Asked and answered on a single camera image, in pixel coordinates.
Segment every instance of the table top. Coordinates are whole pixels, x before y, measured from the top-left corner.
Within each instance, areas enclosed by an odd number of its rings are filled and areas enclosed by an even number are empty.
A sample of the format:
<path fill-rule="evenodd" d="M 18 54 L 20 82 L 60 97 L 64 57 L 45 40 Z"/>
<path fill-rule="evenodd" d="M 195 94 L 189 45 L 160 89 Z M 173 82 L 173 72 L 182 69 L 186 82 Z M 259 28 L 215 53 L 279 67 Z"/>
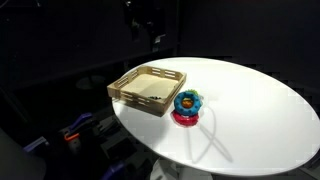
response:
<path fill-rule="evenodd" d="M 155 153 L 214 174 L 263 176 L 309 161 L 320 147 L 313 108 L 280 81 L 220 60 L 169 58 L 143 65 L 187 73 L 181 91 L 204 97 L 199 122 L 181 127 L 173 104 L 157 117 L 113 100 L 124 127 Z"/>

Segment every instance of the dark background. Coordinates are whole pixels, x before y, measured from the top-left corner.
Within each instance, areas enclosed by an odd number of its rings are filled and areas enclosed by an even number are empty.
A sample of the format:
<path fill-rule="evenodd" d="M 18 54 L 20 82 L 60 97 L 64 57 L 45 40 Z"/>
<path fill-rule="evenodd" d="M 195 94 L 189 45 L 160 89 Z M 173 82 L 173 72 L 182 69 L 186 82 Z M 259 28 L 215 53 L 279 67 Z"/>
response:
<path fill-rule="evenodd" d="M 10 0 L 0 9 L 0 85 L 27 117 L 0 96 L 0 126 L 21 145 L 109 106 L 106 85 L 125 73 L 124 62 L 223 59 L 286 83 L 319 109 L 320 1 L 157 0 L 166 20 L 157 53 L 144 29 L 132 41 L 120 0 L 35 2 Z M 78 89 L 89 75 L 106 80 Z"/>

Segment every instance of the wooden tray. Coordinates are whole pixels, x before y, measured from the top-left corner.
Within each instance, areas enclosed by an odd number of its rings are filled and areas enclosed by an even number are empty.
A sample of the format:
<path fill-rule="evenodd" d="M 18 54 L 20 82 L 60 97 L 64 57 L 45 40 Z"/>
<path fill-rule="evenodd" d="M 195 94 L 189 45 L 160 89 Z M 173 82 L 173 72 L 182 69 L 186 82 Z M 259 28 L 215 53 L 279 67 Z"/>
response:
<path fill-rule="evenodd" d="M 133 108 L 162 116 L 184 85 L 185 73 L 140 66 L 107 86 L 109 97 L 123 100 Z M 161 99 L 150 99 L 150 96 Z"/>

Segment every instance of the table leg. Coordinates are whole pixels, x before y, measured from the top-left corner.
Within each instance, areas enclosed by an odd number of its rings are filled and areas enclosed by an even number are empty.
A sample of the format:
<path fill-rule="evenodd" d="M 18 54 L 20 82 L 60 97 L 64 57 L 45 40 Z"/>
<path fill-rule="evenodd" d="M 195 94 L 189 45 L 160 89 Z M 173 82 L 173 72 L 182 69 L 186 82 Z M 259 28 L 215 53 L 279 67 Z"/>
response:
<path fill-rule="evenodd" d="M 153 165 L 150 180 L 178 180 L 176 164 L 159 158 Z"/>
<path fill-rule="evenodd" d="M 210 173 L 194 168 L 180 166 L 159 158 L 153 165 L 150 180 L 213 180 Z"/>
<path fill-rule="evenodd" d="M 181 167 L 179 180 L 213 180 L 210 173 L 190 167 Z"/>

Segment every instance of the red base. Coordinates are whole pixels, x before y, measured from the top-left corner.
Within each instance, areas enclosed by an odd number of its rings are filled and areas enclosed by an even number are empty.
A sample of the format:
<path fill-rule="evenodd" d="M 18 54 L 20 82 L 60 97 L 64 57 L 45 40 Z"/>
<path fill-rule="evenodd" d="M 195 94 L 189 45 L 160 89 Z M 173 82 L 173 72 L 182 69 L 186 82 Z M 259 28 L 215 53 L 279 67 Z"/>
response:
<path fill-rule="evenodd" d="M 198 113 L 194 116 L 185 117 L 179 114 L 177 111 L 172 111 L 172 116 L 176 120 L 176 122 L 184 126 L 196 125 L 199 119 Z"/>

